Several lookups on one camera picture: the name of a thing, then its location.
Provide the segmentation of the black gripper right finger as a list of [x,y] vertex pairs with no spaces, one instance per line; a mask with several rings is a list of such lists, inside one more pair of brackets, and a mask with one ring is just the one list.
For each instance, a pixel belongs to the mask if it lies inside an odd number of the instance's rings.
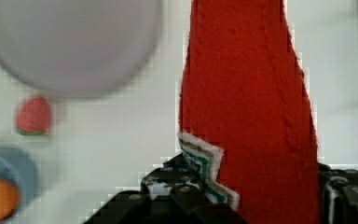
[[358,170],[319,163],[322,224],[358,224]]

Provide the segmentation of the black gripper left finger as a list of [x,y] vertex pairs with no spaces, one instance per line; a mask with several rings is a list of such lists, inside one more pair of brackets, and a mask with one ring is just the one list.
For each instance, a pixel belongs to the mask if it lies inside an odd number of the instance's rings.
[[246,224],[227,203],[213,203],[200,176],[178,155],[116,194],[83,224]]

